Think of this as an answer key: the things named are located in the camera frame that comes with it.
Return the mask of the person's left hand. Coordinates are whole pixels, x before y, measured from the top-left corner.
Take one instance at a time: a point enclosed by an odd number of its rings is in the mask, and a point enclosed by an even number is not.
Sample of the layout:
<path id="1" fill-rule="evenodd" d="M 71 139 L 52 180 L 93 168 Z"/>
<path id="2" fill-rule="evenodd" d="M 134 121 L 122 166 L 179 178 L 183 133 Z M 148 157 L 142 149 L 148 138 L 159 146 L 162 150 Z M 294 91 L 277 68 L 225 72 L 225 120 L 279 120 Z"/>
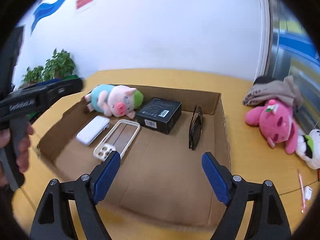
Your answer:
<path id="1" fill-rule="evenodd" d="M 16 164 L 21 173 L 26 172 L 29 167 L 29 147 L 31 145 L 30 136 L 33 135 L 34 129 L 31 124 L 27 125 L 27 133 L 26 136 L 19 142 L 18 149 L 20 151 L 20 155 L 16 158 Z M 1 148 L 7 146 L 10 142 L 10 131 L 9 129 L 5 129 L 1 131 Z"/>

